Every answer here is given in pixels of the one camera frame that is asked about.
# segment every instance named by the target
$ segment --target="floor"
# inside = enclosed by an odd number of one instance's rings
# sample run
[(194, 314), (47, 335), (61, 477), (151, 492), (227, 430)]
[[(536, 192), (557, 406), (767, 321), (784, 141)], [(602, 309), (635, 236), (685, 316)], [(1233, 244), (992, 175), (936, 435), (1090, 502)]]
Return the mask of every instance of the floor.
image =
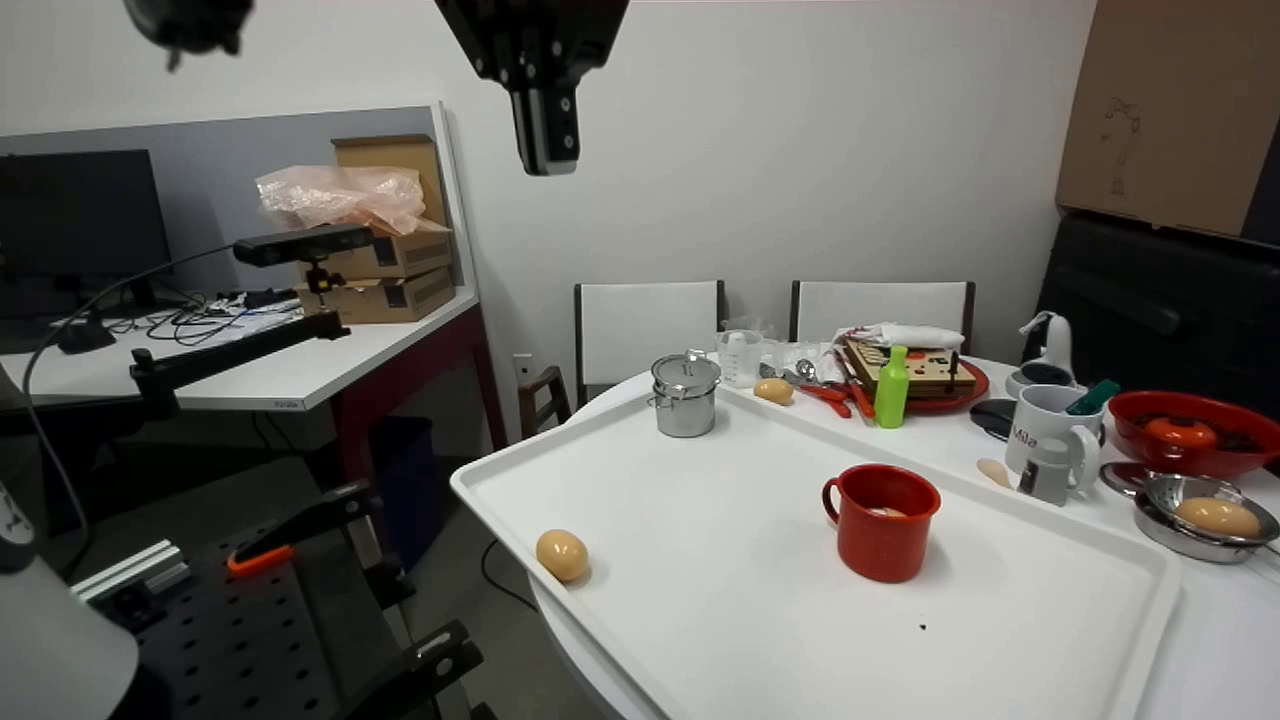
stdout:
[[(609, 712), (577, 684), (544, 620), (485, 585), (485, 548), (485, 524), (469, 510), (457, 510), (428, 557), (411, 568), (411, 631), (423, 636), (444, 620), (459, 620), (485, 651), (485, 666), (462, 678), (469, 700), (485, 700), (501, 720), (602, 720)], [(486, 572), (527, 595), (523, 568), (501, 546), (486, 557)]]

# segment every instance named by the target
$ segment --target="desk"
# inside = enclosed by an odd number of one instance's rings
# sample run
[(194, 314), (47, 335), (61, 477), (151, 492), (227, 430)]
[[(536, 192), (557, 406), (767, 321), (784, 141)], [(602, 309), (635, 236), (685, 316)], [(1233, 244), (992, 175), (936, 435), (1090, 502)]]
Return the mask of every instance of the desk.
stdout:
[[(1008, 363), (979, 363), (992, 378), (992, 388), (1003, 388)], [(635, 378), (601, 399), (590, 399), (578, 416), (616, 407), (631, 395), (652, 391), (647, 378)], [(840, 423), (848, 435), (874, 444), (896, 458), (912, 458), (926, 467), (966, 477), (986, 484), (976, 473), (979, 458), (1003, 458), (1003, 444), (982, 435), (966, 416), (912, 416), (907, 430), (866, 430), (859, 419), (834, 419), (824, 406), (795, 395), (795, 416), (809, 423)], [(1243, 480), (1247, 495), (1264, 510), (1280, 512), (1280, 484), (1269, 473)], [(1129, 502), (1098, 487), (1094, 502), (1071, 502), (1064, 512), (1083, 515), (1103, 529), (1120, 529), (1138, 535), (1132, 524)], [(662, 715), (626, 672), (532, 580), (532, 595), (562, 648), (568, 666), (601, 691), (601, 700), (626, 715)], [(1280, 684), (1272, 672), (1272, 656), (1280, 648), (1280, 560), (1259, 552), (1240, 568), (1214, 568), (1199, 560), (1184, 560), (1184, 592), (1178, 608), (1168, 623), (1165, 651), (1155, 656), (1143, 720), (1204, 720), (1204, 715), (1247, 715), (1264, 720), (1280, 708)]]
[[(244, 321), (244, 334), (272, 329), (279, 321)], [(47, 350), (30, 378), (36, 406), (114, 399), (134, 395), (127, 378), (130, 350), (180, 355), (172, 342), (146, 342), (138, 334), (118, 335), (113, 350), (63, 355)], [(0, 370), (18, 383), (26, 355), (0, 355)], [(459, 290), (444, 309), (416, 324), (352, 324), (341, 342), (302, 342), (283, 351), (259, 355), (230, 371), (209, 378), (174, 391), (182, 414), (313, 414), (331, 406), (345, 480), (366, 480), (366, 430), (405, 406), (431, 378), (472, 363), (486, 441), (506, 444), (503, 414), (496, 395), (486, 335), (475, 293)]]

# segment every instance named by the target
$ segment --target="egg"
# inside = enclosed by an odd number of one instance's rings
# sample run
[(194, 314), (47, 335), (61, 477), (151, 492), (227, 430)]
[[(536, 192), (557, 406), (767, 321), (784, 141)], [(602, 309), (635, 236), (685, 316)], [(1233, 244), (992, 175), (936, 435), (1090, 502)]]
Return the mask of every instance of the egg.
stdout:
[(549, 529), (536, 541), (536, 560), (559, 580), (559, 585), (577, 585), (590, 572), (590, 557), (587, 546), (578, 535), (570, 535), (568, 529)]
[(1204, 535), (1254, 535), (1264, 529), (1250, 510), (1210, 495), (1189, 495), (1174, 520)]
[(767, 406), (793, 406), (793, 391), (795, 388), (789, 379), (780, 379), (780, 378), (767, 378), (767, 379), (756, 383), (756, 395), (767, 399)]

